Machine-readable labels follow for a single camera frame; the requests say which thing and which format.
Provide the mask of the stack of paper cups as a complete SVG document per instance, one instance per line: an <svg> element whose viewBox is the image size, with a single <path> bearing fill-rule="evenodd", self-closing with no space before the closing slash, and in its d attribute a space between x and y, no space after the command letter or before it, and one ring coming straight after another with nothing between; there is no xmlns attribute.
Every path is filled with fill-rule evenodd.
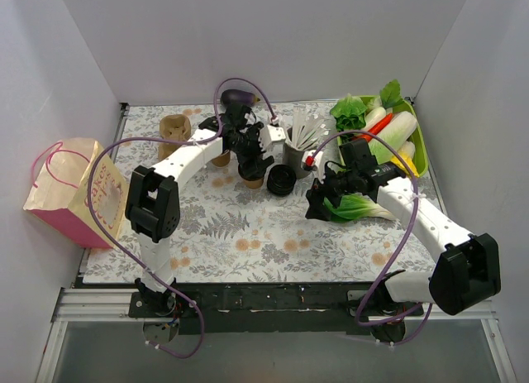
<svg viewBox="0 0 529 383"><path fill-rule="evenodd" d="M221 167L225 167L227 165L229 165L231 161L231 152L230 151L225 151L223 152L222 154L220 154L219 156L215 157L214 159L211 160L212 164L218 168L221 168Z"/></svg>

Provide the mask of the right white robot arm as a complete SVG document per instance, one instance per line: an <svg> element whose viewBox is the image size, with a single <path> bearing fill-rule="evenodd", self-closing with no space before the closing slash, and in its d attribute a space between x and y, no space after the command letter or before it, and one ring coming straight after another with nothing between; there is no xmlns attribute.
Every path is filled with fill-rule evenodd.
<svg viewBox="0 0 529 383"><path fill-rule="evenodd" d="M335 172L319 151L303 156L303 167L317 174L307 191L306 217L328 221L330 202L338 207L343 196L360 193L387 209L429 251L433 271L384 272L373 284L375 308L393 314L406 302L436 304L456 315L501 290L497 242L487 233L475 235L451 221L418 193L417 181L393 162L380 164L365 140L341 146L344 166Z"/></svg>

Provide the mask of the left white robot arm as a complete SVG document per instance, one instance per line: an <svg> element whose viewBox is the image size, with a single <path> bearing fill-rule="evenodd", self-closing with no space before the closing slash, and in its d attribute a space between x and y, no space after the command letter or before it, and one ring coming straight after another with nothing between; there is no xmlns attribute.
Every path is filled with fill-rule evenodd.
<svg viewBox="0 0 529 383"><path fill-rule="evenodd" d="M136 279L141 301L157 316L176 308L172 292L170 238L180 221L179 191L208 162L235 153L244 180L258 181L273 164L265 152L285 139L279 122L249 123L251 108L234 104L220 115L202 121L186 146L179 147L150 168L138 166L131 174L125 216L140 244L142 277Z"/></svg>

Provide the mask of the stack of black lids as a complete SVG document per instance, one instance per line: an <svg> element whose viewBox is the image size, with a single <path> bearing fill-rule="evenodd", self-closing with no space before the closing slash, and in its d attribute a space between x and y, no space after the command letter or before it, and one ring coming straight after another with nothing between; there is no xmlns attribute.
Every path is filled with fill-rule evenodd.
<svg viewBox="0 0 529 383"><path fill-rule="evenodd" d="M268 175L267 189L271 194L284 197L293 192L297 176L288 165L274 165Z"/></svg>

